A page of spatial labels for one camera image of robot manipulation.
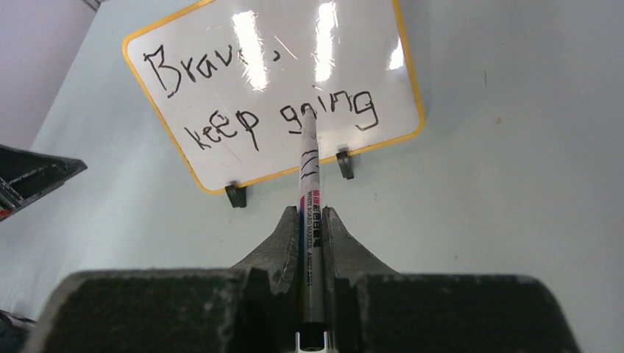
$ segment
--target whiteboard frame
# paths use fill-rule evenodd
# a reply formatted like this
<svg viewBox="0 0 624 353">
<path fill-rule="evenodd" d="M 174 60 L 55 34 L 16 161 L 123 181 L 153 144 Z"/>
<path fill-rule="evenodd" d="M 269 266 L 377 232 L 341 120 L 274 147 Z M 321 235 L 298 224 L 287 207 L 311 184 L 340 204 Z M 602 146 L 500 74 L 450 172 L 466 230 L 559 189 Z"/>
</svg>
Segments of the whiteboard frame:
<svg viewBox="0 0 624 353">
<path fill-rule="evenodd" d="M 128 44 L 130 44 L 131 40 L 134 40 L 138 37 L 140 37 L 141 35 L 146 34 L 147 32 L 151 32 L 154 29 L 157 29 L 160 26 L 163 26 L 165 24 L 168 24 L 169 22 L 176 20 L 190 12 L 193 12 L 194 10 L 198 10 L 200 7 L 204 7 L 208 4 L 210 4 L 211 2 L 213 2 L 215 0 L 201 0 L 196 2 L 195 4 L 189 5 L 183 9 L 181 9 L 180 11 L 177 11 L 176 13 L 172 13 L 169 16 L 166 16 L 165 18 L 160 19 L 159 21 L 154 22 L 153 24 L 144 27 L 142 29 L 139 29 L 136 32 L 133 32 L 132 34 L 128 35 L 125 39 L 124 42 L 121 45 L 121 51 L 124 54 L 124 59 L 126 60 L 126 62 L 128 63 L 128 66 L 130 67 L 130 70 L 132 71 L 132 74 L 135 76 L 135 78 L 137 79 L 139 85 L 141 86 L 141 89 L 143 90 L 143 93 L 145 93 L 145 96 L 147 97 L 147 99 L 149 100 L 149 103 L 152 105 L 152 108 L 154 108 L 154 111 L 156 112 L 156 114 L 158 115 L 158 118 L 160 119 L 161 124 L 164 126 L 165 130 L 167 131 L 167 135 L 169 136 L 169 138 L 171 139 L 171 141 L 174 143 L 177 152 L 180 154 L 182 160 L 184 160 L 184 163 L 186 164 L 186 168 L 188 168 L 188 170 L 191 172 L 191 175 L 193 176 L 193 179 L 195 180 L 195 183 L 197 184 L 197 186 L 199 186 L 200 189 L 202 189 L 204 192 L 209 193 L 209 194 L 213 194 L 213 195 L 218 195 L 220 193 L 225 192 L 225 186 L 222 189 L 219 190 L 209 190 L 207 188 L 204 187 L 204 185 L 199 181 L 199 178 L 197 177 L 197 175 L 195 174 L 195 170 L 193 169 L 193 166 L 189 163 L 188 159 L 186 158 L 186 156 L 184 155 L 184 152 L 182 151 L 182 148 L 180 147 L 180 145 L 178 144 L 178 142 L 176 141 L 173 132 L 171 132 L 171 129 L 169 128 L 169 125 L 167 124 L 167 121 L 165 120 L 165 118 L 163 117 L 163 114 L 160 112 L 160 110 L 158 109 L 158 107 L 156 106 L 156 103 L 154 102 L 154 99 L 152 98 L 152 95 L 149 93 L 147 86 L 145 86 L 145 83 L 143 82 L 143 80 L 141 79 L 141 76 L 139 76 L 135 66 L 132 64 L 132 61 L 130 60 L 130 56 L 128 55 Z M 403 22 L 403 14 L 401 13 L 401 6 L 399 4 L 399 0 L 391 0 L 392 1 L 392 5 L 394 8 L 394 15 L 397 19 L 397 28 L 399 30 L 399 36 L 401 38 L 401 44 L 403 45 L 403 55 L 405 56 L 405 63 L 407 65 L 408 68 L 408 73 L 410 76 L 410 82 L 411 82 L 411 87 L 412 87 L 412 91 L 414 93 L 414 101 L 416 102 L 416 109 L 418 110 L 418 116 L 419 116 L 419 123 L 418 123 L 418 127 L 411 133 L 398 137 L 398 138 L 393 138 L 391 140 L 387 140 L 384 142 L 380 142 L 380 143 L 376 143 L 367 147 L 363 147 L 361 149 L 356 149 L 353 151 L 349 151 L 349 153 L 351 155 L 355 155 L 355 154 L 360 154 L 360 153 L 364 153 L 367 151 L 372 151 L 374 149 L 379 149 L 381 147 L 385 147 L 385 146 L 389 146 L 391 144 L 394 143 L 399 143 L 399 142 L 403 142 L 405 140 L 409 140 L 411 138 L 416 137 L 418 134 L 420 134 L 420 132 L 422 131 L 422 129 L 425 127 L 425 109 L 422 106 L 422 98 L 420 96 L 420 90 L 418 87 L 418 79 L 416 77 L 416 69 L 414 67 L 414 62 L 412 61 L 412 56 L 411 56 L 411 50 L 410 50 L 410 46 L 409 46 L 409 41 L 408 41 L 408 36 L 407 36 L 407 32 L 405 30 L 405 23 Z M 323 160 L 321 160 L 321 164 L 325 164 L 325 163 L 330 163 L 336 160 L 336 156 L 332 156 L 332 157 L 328 157 L 325 158 Z M 250 186 L 259 182 L 264 182 L 266 180 L 270 180 L 270 179 L 274 179 L 277 177 L 281 177 L 283 175 L 286 174 L 290 174 L 290 173 L 295 173 L 299 170 L 299 166 L 290 168 L 290 169 L 286 169 L 284 171 L 279 171 L 277 173 L 273 173 L 270 175 L 266 175 L 266 176 L 262 176 L 260 178 L 254 179 L 254 180 L 250 180 L 248 182 L 243 182 L 239 186 L 240 188 L 244 188 L 246 186 Z"/>
</svg>

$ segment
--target table surface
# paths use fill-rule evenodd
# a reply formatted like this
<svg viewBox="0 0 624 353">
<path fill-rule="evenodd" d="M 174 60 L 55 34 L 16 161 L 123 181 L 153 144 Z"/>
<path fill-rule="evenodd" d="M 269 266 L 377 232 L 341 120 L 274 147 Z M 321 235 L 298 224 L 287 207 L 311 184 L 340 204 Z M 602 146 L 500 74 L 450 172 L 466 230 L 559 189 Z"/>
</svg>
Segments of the table surface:
<svg viewBox="0 0 624 353">
<path fill-rule="evenodd" d="M 96 268 L 231 266 L 296 203 L 198 190 L 121 56 L 191 1 L 102 4 L 33 149 L 89 169 L 0 226 L 0 307 L 36 318 Z M 585 352 L 624 352 L 624 36 L 619 0 L 403 0 L 428 111 L 422 134 L 322 167 L 322 200 L 409 273 L 526 274 Z"/>
</svg>

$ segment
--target whiteboard marker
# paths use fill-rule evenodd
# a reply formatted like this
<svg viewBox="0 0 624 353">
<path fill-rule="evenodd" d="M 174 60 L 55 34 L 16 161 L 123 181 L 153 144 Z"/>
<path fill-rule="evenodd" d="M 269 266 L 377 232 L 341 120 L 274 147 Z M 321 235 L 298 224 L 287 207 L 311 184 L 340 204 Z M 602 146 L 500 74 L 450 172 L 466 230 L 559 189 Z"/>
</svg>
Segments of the whiteboard marker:
<svg viewBox="0 0 624 353">
<path fill-rule="evenodd" d="M 299 327 L 299 349 L 317 352 L 325 347 L 325 280 L 321 238 L 321 193 L 319 144 L 316 119 L 306 107 L 302 124 L 299 168 L 300 244 L 303 251 L 303 320 Z"/>
</svg>

